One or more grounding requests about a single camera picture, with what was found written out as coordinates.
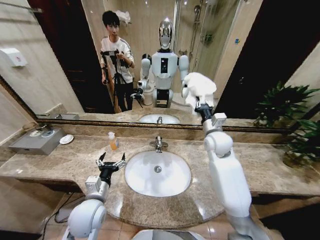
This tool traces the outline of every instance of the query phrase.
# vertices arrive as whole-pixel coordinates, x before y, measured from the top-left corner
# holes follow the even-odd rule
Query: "drain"
[[[155,166],[154,171],[158,174],[162,171],[162,168],[160,166]]]

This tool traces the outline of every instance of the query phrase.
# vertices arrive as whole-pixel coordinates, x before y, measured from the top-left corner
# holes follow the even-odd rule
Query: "white t-shirt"
[[[119,53],[123,53],[127,58],[129,58],[131,61],[134,61],[134,56],[132,54],[132,51],[130,49],[129,44],[123,40],[121,37],[119,37],[117,42],[111,42],[109,37],[104,37],[101,41],[101,51],[115,51],[117,50]],[[112,75],[112,78],[114,78],[116,69],[115,66],[113,65],[110,56],[105,56],[106,60],[109,65],[109,70]],[[101,63],[104,64],[104,59],[101,57]],[[120,60],[117,61],[117,71],[119,74],[122,75],[124,81],[129,84],[132,83],[133,77],[129,71],[129,68],[126,68],[125,66],[120,66]]]

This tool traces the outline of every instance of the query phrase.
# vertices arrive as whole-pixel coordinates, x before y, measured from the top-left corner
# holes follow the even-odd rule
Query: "mirror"
[[[215,82],[225,126],[290,128],[319,107],[313,3],[16,2],[0,3],[0,74],[40,119],[199,126],[188,72]]]

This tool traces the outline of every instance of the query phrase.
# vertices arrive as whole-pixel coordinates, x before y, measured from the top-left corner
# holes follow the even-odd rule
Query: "mirror frame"
[[[25,101],[16,93],[16,91],[0,75],[0,85],[20,104],[20,106],[37,122],[46,124],[71,124],[71,125],[89,125],[89,126],[110,126],[110,127],[133,127],[133,128],[157,128],[157,129],[180,129],[180,130],[200,130],[201,125],[192,124],[156,124],[156,123],[135,123],[135,122],[116,122],[116,121],[97,121],[97,120],[63,120],[63,119],[45,119],[38,118]],[[268,133],[287,135],[295,131],[295,124],[290,128],[267,128],[250,126],[224,126],[223,130],[228,132],[245,133]]]

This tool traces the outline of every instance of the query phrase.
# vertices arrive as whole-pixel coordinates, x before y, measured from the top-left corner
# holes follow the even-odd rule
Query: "dark wooden door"
[[[320,1],[264,0],[215,112],[255,119],[264,93],[289,80],[320,41],[319,9]]]
[[[28,0],[83,110],[114,113],[81,0]]]

